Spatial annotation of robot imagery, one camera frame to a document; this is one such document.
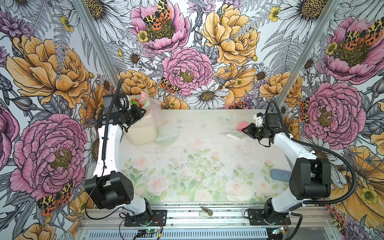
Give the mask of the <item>green dustpan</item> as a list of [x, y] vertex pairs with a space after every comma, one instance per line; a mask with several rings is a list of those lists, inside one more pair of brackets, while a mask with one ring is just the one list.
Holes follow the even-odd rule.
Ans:
[[137, 106], [142, 109], [147, 109], [150, 106], [150, 96], [147, 89], [141, 91], [138, 95], [128, 96], [129, 107]]

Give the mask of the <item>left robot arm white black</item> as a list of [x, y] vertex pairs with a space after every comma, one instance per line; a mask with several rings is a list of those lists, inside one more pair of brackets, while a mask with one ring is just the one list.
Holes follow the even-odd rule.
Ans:
[[98, 164], [94, 176], [85, 181], [85, 191], [100, 210], [124, 209], [145, 224], [153, 217], [148, 200], [134, 193], [132, 181], [120, 167], [120, 145], [129, 127], [144, 117], [146, 111], [130, 106], [124, 93], [103, 97], [104, 109], [99, 113], [96, 127], [99, 134]]

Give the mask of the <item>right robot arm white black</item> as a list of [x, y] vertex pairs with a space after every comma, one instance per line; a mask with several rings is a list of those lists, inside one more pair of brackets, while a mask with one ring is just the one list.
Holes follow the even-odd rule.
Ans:
[[267, 139], [277, 146], [293, 165], [289, 187], [277, 197], [266, 201], [263, 219], [274, 224], [289, 212], [312, 204], [314, 200], [327, 198], [331, 193], [331, 164], [327, 159], [308, 151], [281, 125], [277, 113], [258, 113], [254, 123], [242, 129], [252, 139]]

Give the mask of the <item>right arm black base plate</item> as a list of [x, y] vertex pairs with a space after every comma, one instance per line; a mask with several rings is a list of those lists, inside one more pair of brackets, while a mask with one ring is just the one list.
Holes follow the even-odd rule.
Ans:
[[249, 220], [251, 226], [261, 225], [291, 225], [291, 219], [285, 213], [266, 213], [264, 209], [247, 209], [244, 217]]

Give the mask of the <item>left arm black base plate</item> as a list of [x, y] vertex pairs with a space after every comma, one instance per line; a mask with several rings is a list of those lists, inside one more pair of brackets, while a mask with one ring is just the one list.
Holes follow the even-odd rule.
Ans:
[[134, 214], [128, 211], [125, 217], [125, 227], [164, 227], [167, 222], [167, 210], [152, 210], [152, 214], [144, 212], [142, 214]]

